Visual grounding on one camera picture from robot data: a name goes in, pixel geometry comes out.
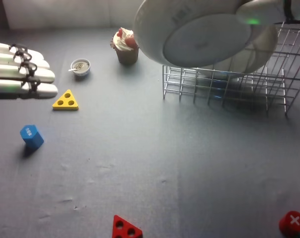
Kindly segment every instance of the table surface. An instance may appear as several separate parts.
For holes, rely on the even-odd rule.
[[[41,52],[59,89],[0,100],[0,238],[110,238],[115,214],[145,238],[282,237],[279,220],[300,211],[300,94],[288,119],[163,100],[161,65],[142,52],[120,65],[114,32],[0,31]],[[77,58],[92,65],[83,80],[68,72]],[[52,111],[67,89],[79,111]],[[33,154],[26,124],[45,138]]]

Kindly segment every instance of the metal wire basket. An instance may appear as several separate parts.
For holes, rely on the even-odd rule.
[[[235,102],[239,107],[247,104],[260,106],[267,113],[273,106],[282,106],[288,114],[300,92],[300,28],[287,28],[283,23],[276,27],[278,45],[276,51],[263,67],[256,72],[241,74],[203,68],[176,68],[162,66],[162,90],[165,99],[167,92],[197,97]],[[225,74],[218,78],[215,74]]]

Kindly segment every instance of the red triangle block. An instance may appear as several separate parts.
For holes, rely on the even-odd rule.
[[[112,238],[142,238],[142,231],[115,215],[114,223],[112,225]]]

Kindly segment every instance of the white backdrop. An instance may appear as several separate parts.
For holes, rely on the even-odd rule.
[[[130,28],[143,0],[3,0],[11,29]]]

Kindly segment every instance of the blue block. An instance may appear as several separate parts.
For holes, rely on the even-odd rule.
[[[20,135],[26,145],[32,149],[38,149],[44,142],[35,125],[24,126],[20,131]]]

